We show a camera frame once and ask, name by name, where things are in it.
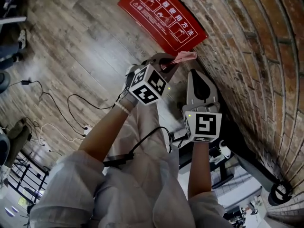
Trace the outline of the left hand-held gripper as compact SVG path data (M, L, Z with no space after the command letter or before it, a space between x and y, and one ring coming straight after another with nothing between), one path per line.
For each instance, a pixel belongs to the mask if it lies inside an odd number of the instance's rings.
M131 65L125 75L125 90L143 105L162 100L171 90L169 82L179 67L174 60L170 54L157 53L141 65Z

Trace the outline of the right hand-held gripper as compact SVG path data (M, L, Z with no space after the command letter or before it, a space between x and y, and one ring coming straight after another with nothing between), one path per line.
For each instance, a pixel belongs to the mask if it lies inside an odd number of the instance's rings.
M199 100L207 105L197 105ZM189 141L211 143L219 137L222 113L219 112L220 104L217 101L218 91L214 83L202 72L191 69L187 84L188 105L182 107Z

